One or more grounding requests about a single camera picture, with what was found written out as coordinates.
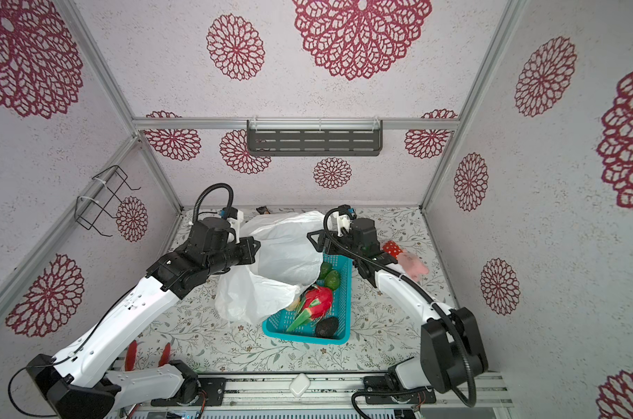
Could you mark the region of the pink mushroom plush toy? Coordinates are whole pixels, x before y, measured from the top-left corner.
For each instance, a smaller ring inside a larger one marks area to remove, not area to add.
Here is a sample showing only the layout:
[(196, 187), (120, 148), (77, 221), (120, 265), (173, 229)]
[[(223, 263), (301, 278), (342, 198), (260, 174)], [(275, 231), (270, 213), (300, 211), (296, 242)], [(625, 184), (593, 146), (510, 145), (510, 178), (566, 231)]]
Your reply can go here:
[(430, 273), (430, 269), (418, 256), (409, 251), (404, 251), (394, 241), (387, 241), (383, 244), (382, 249), (398, 260), (399, 265), (404, 269), (406, 275), (414, 282), (419, 283), (424, 276)]

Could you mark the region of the small dark object at wall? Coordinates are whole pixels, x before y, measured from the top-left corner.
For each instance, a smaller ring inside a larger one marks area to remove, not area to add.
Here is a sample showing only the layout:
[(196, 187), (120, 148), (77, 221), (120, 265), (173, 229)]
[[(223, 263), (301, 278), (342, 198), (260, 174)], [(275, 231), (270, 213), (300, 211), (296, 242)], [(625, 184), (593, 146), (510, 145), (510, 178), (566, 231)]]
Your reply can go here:
[(256, 209), (256, 211), (260, 214), (260, 215), (269, 215), (271, 213), (271, 211), (269, 210), (268, 207), (266, 206), (262, 206), (262, 207), (258, 207)]

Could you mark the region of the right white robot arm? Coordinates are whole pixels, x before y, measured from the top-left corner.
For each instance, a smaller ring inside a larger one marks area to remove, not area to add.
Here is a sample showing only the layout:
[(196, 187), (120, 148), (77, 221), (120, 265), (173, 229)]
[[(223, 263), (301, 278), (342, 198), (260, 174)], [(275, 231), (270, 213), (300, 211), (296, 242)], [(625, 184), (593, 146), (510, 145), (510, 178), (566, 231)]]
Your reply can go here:
[(362, 279), (394, 301), (419, 328), (418, 355), (390, 367), (383, 396), (410, 396), (421, 390), (452, 392), (469, 408), (477, 403), (477, 376), (487, 372), (487, 356), (474, 314), (431, 296), (384, 250), (370, 218), (341, 205), (323, 217), (307, 239), (316, 251), (352, 260)]

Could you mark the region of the dark avocado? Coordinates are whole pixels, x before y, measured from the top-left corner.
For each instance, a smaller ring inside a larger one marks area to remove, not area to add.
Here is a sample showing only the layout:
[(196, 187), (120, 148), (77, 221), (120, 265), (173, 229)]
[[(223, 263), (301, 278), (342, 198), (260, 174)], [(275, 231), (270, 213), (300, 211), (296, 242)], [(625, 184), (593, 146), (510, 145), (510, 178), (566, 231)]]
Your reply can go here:
[(315, 335), (321, 339), (333, 339), (340, 326), (337, 317), (327, 317), (320, 319), (315, 327)]

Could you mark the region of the grey wall shelf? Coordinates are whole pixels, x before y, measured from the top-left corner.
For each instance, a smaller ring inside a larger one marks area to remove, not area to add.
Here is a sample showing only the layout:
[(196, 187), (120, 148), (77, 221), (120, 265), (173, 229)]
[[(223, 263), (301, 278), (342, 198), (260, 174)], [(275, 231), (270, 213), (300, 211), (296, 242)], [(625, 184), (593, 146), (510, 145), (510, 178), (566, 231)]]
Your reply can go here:
[(248, 120), (246, 146), (254, 157), (368, 157), (384, 145), (382, 120)]

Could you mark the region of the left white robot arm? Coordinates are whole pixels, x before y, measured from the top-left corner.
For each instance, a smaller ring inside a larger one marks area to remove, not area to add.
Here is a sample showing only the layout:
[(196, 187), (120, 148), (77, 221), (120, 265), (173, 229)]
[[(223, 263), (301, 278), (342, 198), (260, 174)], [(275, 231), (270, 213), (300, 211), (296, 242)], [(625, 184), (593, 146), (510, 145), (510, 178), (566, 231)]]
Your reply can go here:
[(157, 317), (213, 275), (251, 265), (260, 242), (241, 237), (242, 211), (195, 219), (188, 239), (162, 256), (97, 324), (57, 354), (39, 354), (25, 370), (58, 418), (105, 418), (134, 404), (199, 400), (199, 376), (183, 361), (114, 373), (113, 361)]

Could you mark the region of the red dragon fruit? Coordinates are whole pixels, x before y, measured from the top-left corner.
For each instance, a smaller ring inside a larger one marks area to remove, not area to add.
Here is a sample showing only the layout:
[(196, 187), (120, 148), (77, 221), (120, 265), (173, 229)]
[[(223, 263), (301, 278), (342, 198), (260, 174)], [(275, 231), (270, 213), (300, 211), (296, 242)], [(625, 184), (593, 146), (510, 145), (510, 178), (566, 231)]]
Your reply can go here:
[(293, 333), (298, 328), (307, 325), (315, 319), (321, 319), (332, 308), (334, 293), (326, 286), (314, 286), (307, 291), (301, 309), (290, 326), (287, 333)]

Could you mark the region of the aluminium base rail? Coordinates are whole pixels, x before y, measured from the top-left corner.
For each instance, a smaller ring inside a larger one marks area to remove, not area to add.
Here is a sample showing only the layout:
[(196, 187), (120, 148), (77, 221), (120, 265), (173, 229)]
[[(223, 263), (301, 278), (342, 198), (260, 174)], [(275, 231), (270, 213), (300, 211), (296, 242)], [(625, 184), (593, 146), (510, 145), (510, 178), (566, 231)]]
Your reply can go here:
[(297, 411), (352, 410), (352, 403), (365, 412), (374, 410), (460, 409), (465, 405), (456, 394), (440, 394), (421, 388), (410, 395), (393, 396), (381, 372), (306, 373), (307, 389), (299, 396), (291, 388), (297, 373), (202, 374), (200, 384), (206, 401), (178, 406), (164, 402), (143, 403), (137, 417), (150, 411), (185, 412), (192, 416), (201, 408), (206, 414), (218, 411)]

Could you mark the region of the white plastic bag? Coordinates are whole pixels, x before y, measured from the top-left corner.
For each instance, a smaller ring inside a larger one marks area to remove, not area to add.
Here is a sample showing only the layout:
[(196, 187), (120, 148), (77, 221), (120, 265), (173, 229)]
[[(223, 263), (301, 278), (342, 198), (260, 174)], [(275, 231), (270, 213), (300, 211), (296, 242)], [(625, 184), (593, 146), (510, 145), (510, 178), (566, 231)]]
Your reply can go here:
[(244, 237), (260, 242), (251, 265), (223, 274), (214, 301), (221, 319), (257, 326), (289, 307), (314, 284), (323, 262), (307, 234), (322, 228), (320, 211), (258, 215), (242, 225)]

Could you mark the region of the teal plastic basket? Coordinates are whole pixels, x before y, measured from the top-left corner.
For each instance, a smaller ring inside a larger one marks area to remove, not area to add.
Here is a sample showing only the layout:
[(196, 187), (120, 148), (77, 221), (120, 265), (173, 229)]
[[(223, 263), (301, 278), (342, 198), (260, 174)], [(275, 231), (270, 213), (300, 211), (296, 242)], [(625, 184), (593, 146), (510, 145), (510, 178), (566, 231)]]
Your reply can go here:
[(344, 345), (351, 329), (352, 262), (323, 257), (321, 273), (297, 302), (262, 324), (271, 338), (316, 345)]

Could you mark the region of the red handled tongs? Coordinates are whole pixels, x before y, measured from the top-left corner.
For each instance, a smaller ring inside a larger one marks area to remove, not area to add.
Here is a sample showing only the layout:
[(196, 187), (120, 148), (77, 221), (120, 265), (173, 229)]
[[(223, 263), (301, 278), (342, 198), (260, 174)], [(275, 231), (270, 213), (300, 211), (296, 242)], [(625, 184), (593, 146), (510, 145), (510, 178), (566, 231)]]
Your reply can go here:
[(133, 340), (126, 348), (123, 370), (133, 371), (138, 367), (162, 367), (171, 361), (171, 344), (166, 343), (160, 352), (155, 349), (140, 349), (137, 340)]

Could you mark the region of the white square button box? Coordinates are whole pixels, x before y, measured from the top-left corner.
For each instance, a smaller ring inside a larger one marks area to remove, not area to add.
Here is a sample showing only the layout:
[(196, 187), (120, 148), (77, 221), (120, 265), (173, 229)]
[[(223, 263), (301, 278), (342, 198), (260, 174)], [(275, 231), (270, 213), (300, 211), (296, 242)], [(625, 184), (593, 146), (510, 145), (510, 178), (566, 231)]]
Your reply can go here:
[(304, 373), (300, 373), (290, 382), (288, 390), (293, 397), (300, 398), (309, 389), (310, 384), (311, 380), (309, 377)]

